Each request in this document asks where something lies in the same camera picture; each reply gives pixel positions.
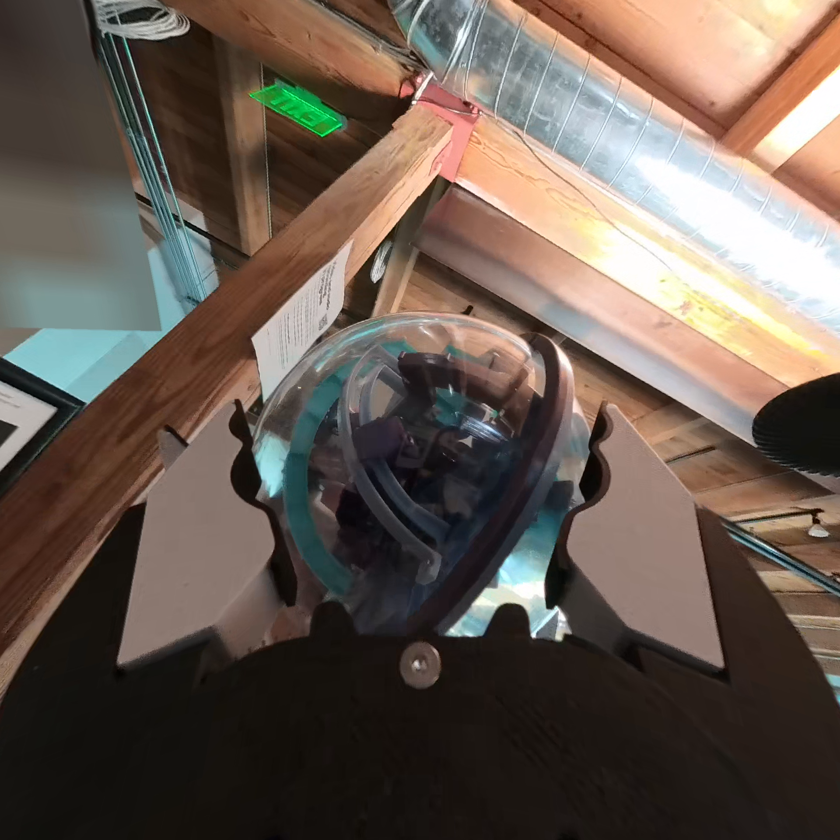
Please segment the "black framed marker sign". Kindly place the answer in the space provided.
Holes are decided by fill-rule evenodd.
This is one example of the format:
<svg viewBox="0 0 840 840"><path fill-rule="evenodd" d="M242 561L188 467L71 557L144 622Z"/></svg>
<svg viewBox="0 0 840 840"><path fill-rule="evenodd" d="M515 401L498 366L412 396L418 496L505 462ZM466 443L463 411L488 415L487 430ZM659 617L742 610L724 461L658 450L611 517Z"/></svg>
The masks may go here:
<svg viewBox="0 0 840 840"><path fill-rule="evenodd" d="M1 359L1 493L84 409L75 396Z"/></svg>

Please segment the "red steel beam bracket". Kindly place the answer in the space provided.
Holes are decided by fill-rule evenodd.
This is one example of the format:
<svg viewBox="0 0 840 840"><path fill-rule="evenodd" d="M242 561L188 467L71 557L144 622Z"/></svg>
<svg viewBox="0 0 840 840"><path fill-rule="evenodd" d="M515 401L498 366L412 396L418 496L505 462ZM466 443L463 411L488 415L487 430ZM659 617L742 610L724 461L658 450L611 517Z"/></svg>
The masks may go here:
<svg viewBox="0 0 840 840"><path fill-rule="evenodd" d="M451 125L449 142L435 160L433 173L447 182L455 183L481 110L472 102L458 98L441 87L430 71L405 79L398 96L410 102L410 108L419 107L430 111Z"/></svg>

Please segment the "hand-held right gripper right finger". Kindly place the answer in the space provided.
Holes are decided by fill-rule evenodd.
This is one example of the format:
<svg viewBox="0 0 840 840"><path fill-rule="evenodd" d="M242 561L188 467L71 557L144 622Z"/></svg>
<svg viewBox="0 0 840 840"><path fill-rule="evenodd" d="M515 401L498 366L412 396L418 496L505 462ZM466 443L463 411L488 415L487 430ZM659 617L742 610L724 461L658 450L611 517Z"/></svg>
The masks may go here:
<svg viewBox="0 0 840 840"><path fill-rule="evenodd" d="M620 656L640 645L699 669L723 654L697 506L636 428L605 402L545 575L573 636Z"/></svg>

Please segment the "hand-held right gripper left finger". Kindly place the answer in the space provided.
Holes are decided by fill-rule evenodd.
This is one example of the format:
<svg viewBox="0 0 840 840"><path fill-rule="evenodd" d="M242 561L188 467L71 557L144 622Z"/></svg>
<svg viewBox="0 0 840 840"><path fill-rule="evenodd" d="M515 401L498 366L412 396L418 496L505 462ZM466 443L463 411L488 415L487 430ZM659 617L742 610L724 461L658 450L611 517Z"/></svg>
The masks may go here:
<svg viewBox="0 0 840 840"><path fill-rule="evenodd" d="M245 410L228 403L147 495L118 667L196 643L224 660L272 643L297 581L260 484Z"/></svg>

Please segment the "clear plastic maze ball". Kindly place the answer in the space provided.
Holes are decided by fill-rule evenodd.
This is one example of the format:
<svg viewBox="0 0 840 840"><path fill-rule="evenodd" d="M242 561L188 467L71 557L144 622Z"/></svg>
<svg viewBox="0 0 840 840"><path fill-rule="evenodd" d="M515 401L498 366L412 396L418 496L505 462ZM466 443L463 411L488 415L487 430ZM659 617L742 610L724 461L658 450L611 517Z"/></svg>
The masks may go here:
<svg viewBox="0 0 840 840"><path fill-rule="evenodd" d="M545 577L582 502L590 428L557 339L466 314L357 322L306 352L255 431L285 543L278 639L337 602L362 634L477 637L521 606L559 639Z"/></svg>

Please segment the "silver spiral air duct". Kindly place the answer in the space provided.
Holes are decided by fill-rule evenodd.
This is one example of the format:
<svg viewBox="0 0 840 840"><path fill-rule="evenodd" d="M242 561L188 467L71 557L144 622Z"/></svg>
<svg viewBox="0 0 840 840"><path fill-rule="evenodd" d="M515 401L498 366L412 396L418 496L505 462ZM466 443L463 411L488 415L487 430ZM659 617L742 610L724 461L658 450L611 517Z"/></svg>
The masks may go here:
<svg viewBox="0 0 840 840"><path fill-rule="evenodd" d="M447 92L838 334L837 220L513 2L387 5Z"/></svg>

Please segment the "black ceiling track rail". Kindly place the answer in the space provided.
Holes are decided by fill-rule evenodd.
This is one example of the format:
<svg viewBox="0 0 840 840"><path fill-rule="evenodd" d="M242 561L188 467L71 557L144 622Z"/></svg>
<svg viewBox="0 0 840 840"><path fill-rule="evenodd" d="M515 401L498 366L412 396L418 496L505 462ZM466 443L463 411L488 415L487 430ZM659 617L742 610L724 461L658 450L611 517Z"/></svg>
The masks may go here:
<svg viewBox="0 0 840 840"><path fill-rule="evenodd" d="M819 571L803 560L773 546L771 543L754 535L738 523L719 516L723 528L743 548L756 553L763 560L771 562L785 571L798 575L803 580L819 587L821 590L835 596L839 596L838 577L834 574L827 574Z"/></svg>

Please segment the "white paper notice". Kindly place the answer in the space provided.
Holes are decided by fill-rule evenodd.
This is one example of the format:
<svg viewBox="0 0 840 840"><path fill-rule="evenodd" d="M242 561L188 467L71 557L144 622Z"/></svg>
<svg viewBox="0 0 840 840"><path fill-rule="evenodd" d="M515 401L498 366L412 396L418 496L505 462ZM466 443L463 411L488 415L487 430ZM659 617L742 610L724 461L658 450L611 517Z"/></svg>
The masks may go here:
<svg viewBox="0 0 840 840"><path fill-rule="evenodd" d="M339 316L353 244L349 240L252 336L264 401Z"/></svg>

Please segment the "green exit sign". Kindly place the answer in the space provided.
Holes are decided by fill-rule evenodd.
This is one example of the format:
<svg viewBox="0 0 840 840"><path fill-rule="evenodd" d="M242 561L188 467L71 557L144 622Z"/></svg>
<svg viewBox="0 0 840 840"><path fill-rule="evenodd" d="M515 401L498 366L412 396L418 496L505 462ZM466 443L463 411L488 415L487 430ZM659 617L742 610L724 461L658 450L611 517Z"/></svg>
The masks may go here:
<svg viewBox="0 0 840 840"><path fill-rule="evenodd" d="M305 88L279 78L248 95L264 108L319 138L345 131L348 127L348 121L341 113Z"/></svg>

